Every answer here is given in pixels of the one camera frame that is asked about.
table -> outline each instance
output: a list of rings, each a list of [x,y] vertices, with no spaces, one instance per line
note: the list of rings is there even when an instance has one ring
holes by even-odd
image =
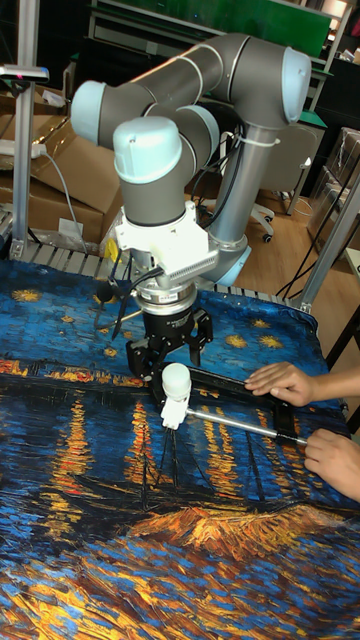
[[[0,276],[1,637],[359,638],[359,505],[301,449],[197,420],[170,437],[124,358],[141,319],[115,342],[95,332],[91,278],[16,262]],[[205,369],[243,379],[286,357],[326,371],[311,316],[199,303],[214,321]],[[270,420],[201,388],[190,406]],[[295,424],[346,429],[335,401]]]

wooden floor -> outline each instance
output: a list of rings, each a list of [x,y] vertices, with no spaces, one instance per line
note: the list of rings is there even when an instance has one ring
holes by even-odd
[[[306,201],[299,201],[296,208],[303,213],[295,211],[292,216],[287,216],[285,205],[270,193],[264,194],[259,202],[277,211],[272,223],[274,235],[271,242],[265,244],[262,227],[256,222],[249,222],[246,235],[252,253],[235,285],[275,295],[295,275],[310,247],[311,238],[306,229],[309,217],[304,214],[311,214],[311,209]],[[313,250],[306,266],[310,266],[317,257],[318,253]],[[297,281],[288,295],[296,294],[307,277]],[[339,261],[327,274],[311,310],[319,323],[318,336],[325,357],[358,307],[359,298],[360,285],[355,275],[346,262]],[[360,351],[352,340],[334,371],[357,365],[360,365]],[[348,399],[350,415],[359,402],[360,397]]]

metal frame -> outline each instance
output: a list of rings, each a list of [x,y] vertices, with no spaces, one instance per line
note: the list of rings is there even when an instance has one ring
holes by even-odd
[[[359,211],[360,174],[356,178],[355,184],[346,199],[332,232],[321,250],[302,293],[294,300],[294,306],[301,311],[310,313],[312,303],[319,292],[327,272],[348,238],[352,224]]]
[[[40,0],[20,0],[18,60],[19,67],[36,66]],[[27,247],[32,122],[33,82],[16,100],[15,158],[13,183],[13,240],[10,257],[21,257]]]

cardboard box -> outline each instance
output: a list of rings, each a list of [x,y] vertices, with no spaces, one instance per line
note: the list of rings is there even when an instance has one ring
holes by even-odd
[[[324,182],[322,190],[319,190],[317,192],[316,198],[313,198],[312,200],[313,213],[307,225],[307,230],[313,240],[315,239],[322,222],[329,213],[331,206],[334,204],[337,196],[342,189],[342,185],[340,184],[340,182],[335,180],[333,176],[329,176],[330,172],[328,169],[326,169],[326,167],[323,167],[323,174],[325,176],[323,179],[327,179],[327,181]],[[342,208],[346,202],[348,194],[349,189],[345,189],[339,200],[337,201],[334,209],[332,210],[329,219],[326,221],[324,227],[322,228],[318,238],[316,239],[315,247],[318,252],[321,251],[330,233],[332,232],[334,225],[338,220],[339,214],[341,213]],[[356,227],[359,219],[360,214],[358,214],[356,220],[354,220],[349,235]],[[352,249],[360,250],[360,227],[357,229],[355,236],[348,246]]]
[[[0,173],[0,202],[13,201],[12,172]],[[99,244],[102,239],[104,214],[83,202],[71,200],[77,222],[83,225],[85,242]],[[43,231],[59,231],[64,220],[72,220],[66,197],[36,179],[30,180],[29,227]]]
[[[43,91],[41,87],[35,92],[36,103],[43,101]],[[0,131],[7,124],[3,138],[14,140],[15,118],[9,114],[0,117]],[[84,240],[99,244],[123,204],[113,151],[77,136],[66,115],[34,116],[32,139],[46,144],[47,152],[58,165],[75,216],[84,224]],[[3,174],[10,173],[13,167],[12,156],[0,155],[1,202],[3,197],[12,202],[12,180]],[[32,160],[30,171],[35,180],[31,180],[29,226],[58,231],[60,220],[72,220],[58,172],[46,156]]]
[[[343,127],[326,163],[333,176],[346,185],[354,185],[360,173],[360,131]]]
[[[0,130],[8,116],[0,117]],[[14,140],[15,118],[3,138]],[[59,167],[71,197],[106,214],[114,202],[120,202],[119,177],[114,167],[114,152],[77,136],[67,116],[34,116],[33,142],[46,144],[48,154]],[[0,169],[10,169],[13,158],[1,156]],[[31,176],[64,193],[61,179],[49,158],[31,161]]]

office chair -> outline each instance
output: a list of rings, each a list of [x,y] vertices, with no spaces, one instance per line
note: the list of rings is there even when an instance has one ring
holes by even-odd
[[[261,189],[280,194],[294,193],[293,198],[300,195],[298,186],[304,183],[312,161],[319,146],[316,133],[301,123],[291,124],[278,134],[276,144],[269,155],[267,168],[261,181]],[[265,229],[265,242],[271,240],[274,233],[270,226],[274,212],[257,203],[254,204],[252,218]]]

